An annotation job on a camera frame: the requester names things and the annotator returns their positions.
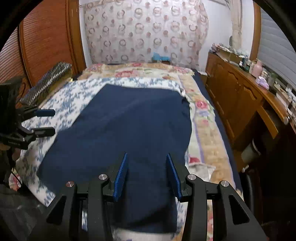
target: bed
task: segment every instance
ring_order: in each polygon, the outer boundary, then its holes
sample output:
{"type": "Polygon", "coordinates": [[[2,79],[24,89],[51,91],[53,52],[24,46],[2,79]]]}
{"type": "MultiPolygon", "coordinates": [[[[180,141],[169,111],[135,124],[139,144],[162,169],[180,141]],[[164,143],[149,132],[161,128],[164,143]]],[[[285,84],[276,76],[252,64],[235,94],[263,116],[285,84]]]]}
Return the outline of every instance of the bed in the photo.
{"type": "MultiPolygon", "coordinates": [[[[106,90],[106,85],[166,89],[185,98],[189,102],[191,121],[190,141],[184,157],[189,172],[198,175],[204,181],[219,183],[221,180],[226,180],[241,194],[241,184],[225,130],[212,107],[199,74],[191,69],[160,63],[94,64],[87,68],[77,81],[67,83],[45,103],[43,108],[56,110],[55,117],[33,118],[24,122],[23,126],[33,128],[51,125],[59,135],[60,131],[67,130],[73,125],[88,104],[93,103],[92,100],[98,93],[102,95],[102,89],[106,90]]],[[[57,135],[31,143],[27,151],[22,151],[16,165],[22,181],[46,206],[50,204],[55,194],[38,176],[41,175],[45,154],[57,141],[57,135]]],[[[187,204],[176,201],[176,207],[177,231],[175,233],[160,234],[158,232],[156,234],[153,230],[134,232],[113,228],[114,239],[181,240],[187,204]]],[[[84,212],[84,229],[87,228],[86,217],[87,213],[84,212]]],[[[207,239],[211,240],[212,237],[213,216],[209,201],[207,239]]]]}

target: slatted wooden panel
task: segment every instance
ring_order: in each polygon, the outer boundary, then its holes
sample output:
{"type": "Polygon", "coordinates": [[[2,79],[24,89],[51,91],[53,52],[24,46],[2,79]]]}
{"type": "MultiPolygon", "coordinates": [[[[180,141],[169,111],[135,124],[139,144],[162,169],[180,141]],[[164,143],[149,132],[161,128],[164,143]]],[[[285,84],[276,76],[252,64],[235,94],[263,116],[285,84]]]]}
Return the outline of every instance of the slatted wooden panel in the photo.
{"type": "Polygon", "coordinates": [[[73,64],[66,10],[66,0],[43,0],[23,21],[22,50],[33,86],[57,62],[73,64]]]}
{"type": "MultiPolygon", "coordinates": [[[[0,83],[3,83],[15,76],[24,76],[23,82],[26,84],[23,96],[30,89],[30,84],[25,77],[25,70],[23,68],[19,44],[17,29],[11,34],[3,49],[0,52],[0,83]]],[[[20,95],[22,94],[24,85],[20,87],[20,95]]]]}

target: navy blue cloth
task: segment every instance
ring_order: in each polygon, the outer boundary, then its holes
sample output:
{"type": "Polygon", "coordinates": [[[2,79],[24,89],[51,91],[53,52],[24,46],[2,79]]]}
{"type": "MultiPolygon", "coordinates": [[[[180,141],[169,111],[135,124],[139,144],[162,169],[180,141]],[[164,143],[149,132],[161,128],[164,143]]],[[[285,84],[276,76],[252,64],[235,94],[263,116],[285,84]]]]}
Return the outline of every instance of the navy blue cloth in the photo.
{"type": "Polygon", "coordinates": [[[128,154],[122,197],[111,209],[114,225],[140,232],[176,231],[177,210],[166,155],[184,164],[191,136],[189,103],[178,92],[106,85],[73,125],[58,133],[37,175],[54,193],[67,181],[105,173],[128,154]]]}
{"type": "MultiPolygon", "coordinates": [[[[198,73],[195,69],[192,69],[194,71],[194,80],[197,84],[197,86],[200,89],[200,92],[202,93],[202,95],[210,102],[210,104],[214,107],[214,103],[212,101],[212,99],[210,98],[204,83],[202,82],[201,78],[200,78],[200,73],[198,73]]],[[[240,191],[242,191],[242,184],[240,182],[240,178],[239,178],[239,173],[237,172],[237,164],[235,162],[234,156],[233,156],[233,152],[224,128],[224,125],[222,124],[222,121],[218,115],[218,112],[216,111],[216,109],[214,109],[214,113],[215,113],[215,122],[218,126],[218,129],[221,133],[222,139],[224,141],[224,145],[225,145],[225,149],[226,152],[228,154],[228,158],[229,158],[229,162],[231,165],[231,169],[232,169],[232,173],[233,173],[233,179],[235,182],[235,186],[237,189],[239,189],[240,191]]]]}

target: blue gripper pad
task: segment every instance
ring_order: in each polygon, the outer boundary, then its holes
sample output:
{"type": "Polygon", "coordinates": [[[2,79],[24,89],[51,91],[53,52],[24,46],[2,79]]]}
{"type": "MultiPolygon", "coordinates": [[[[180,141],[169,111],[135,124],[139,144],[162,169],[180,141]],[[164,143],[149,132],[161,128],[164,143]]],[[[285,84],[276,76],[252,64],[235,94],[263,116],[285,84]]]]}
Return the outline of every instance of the blue gripper pad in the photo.
{"type": "Polygon", "coordinates": [[[127,153],[124,154],[123,160],[121,162],[121,165],[119,167],[115,182],[114,182],[114,193],[113,193],[113,198],[117,202],[118,199],[121,196],[121,192],[123,189],[124,185],[124,180],[126,178],[126,172],[128,170],[128,165],[127,165],[127,153]]]}
{"type": "Polygon", "coordinates": [[[168,154],[166,157],[166,169],[168,180],[173,189],[174,196],[178,199],[178,201],[180,201],[182,198],[181,183],[170,154],[168,154]]]}

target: metal screw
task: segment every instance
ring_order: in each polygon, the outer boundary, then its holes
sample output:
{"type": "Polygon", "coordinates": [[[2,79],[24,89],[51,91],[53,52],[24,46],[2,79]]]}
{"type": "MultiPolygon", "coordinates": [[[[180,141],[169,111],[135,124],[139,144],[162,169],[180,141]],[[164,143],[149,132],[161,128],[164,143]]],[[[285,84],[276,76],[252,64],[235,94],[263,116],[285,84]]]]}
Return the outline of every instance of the metal screw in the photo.
{"type": "Polygon", "coordinates": [[[195,180],[196,179],[196,176],[194,174],[189,174],[187,177],[188,177],[189,180],[195,180]]]}
{"type": "Polygon", "coordinates": [[[66,183],[66,187],[67,188],[71,188],[72,186],[74,186],[74,182],[73,181],[69,181],[66,183]]]}
{"type": "Polygon", "coordinates": [[[227,181],[222,181],[222,182],[221,182],[221,185],[224,186],[224,187],[228,187],[228,186],[229,186],[229,182],[227,182],[227,181]]]}
{"type": "Polygon", "coordinates": [[[105,180],[106,178],[107,178],[107,175],[106,174],[99,175],[99,179],[100,180],[105,180]]]}

